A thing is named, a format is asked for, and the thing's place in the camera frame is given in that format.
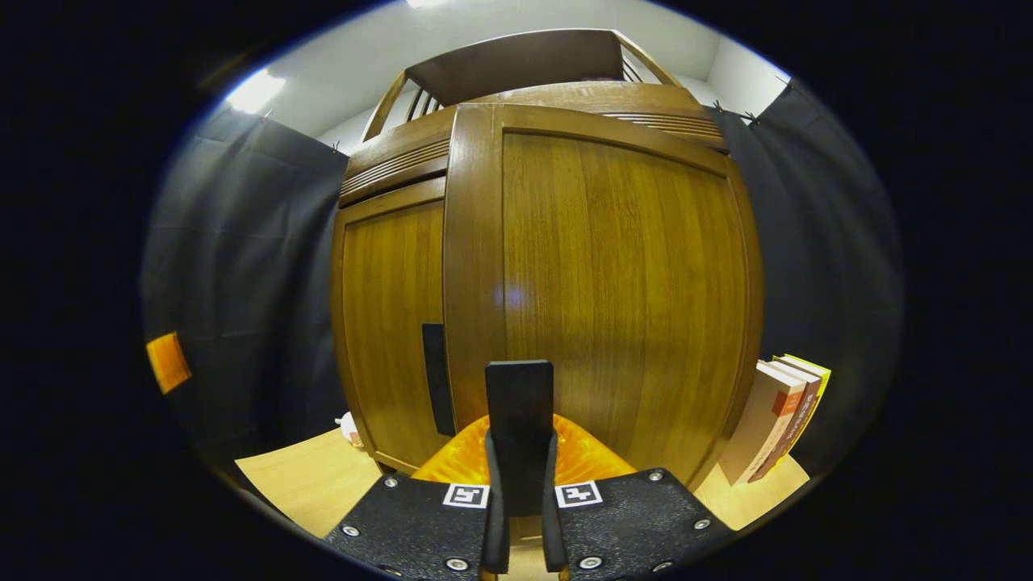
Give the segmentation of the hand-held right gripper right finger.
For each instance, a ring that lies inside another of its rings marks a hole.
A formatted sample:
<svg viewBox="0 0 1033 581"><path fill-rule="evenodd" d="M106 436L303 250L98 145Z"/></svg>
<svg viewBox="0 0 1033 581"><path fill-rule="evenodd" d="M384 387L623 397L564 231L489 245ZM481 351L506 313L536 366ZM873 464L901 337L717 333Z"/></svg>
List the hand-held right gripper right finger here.
<svg viewBox="0 0 1033 581"><path fill-rule="evenodd" d="M669 470L635 470L563 416L553 428L542 534L558 577L671 579L737 537Z"/></svg>

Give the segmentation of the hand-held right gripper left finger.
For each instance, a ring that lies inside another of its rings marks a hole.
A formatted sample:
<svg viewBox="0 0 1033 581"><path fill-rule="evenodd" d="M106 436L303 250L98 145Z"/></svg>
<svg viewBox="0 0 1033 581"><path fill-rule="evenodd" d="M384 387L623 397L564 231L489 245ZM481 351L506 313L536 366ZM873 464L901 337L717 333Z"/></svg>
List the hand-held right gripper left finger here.
<svg viewBox="0 0 1033 581"><path fill-rule="evenodd" d="M322 540L400 579L494 579L508 565L508 522L493 483L483 416L411 475L385 473Z"/></svg>

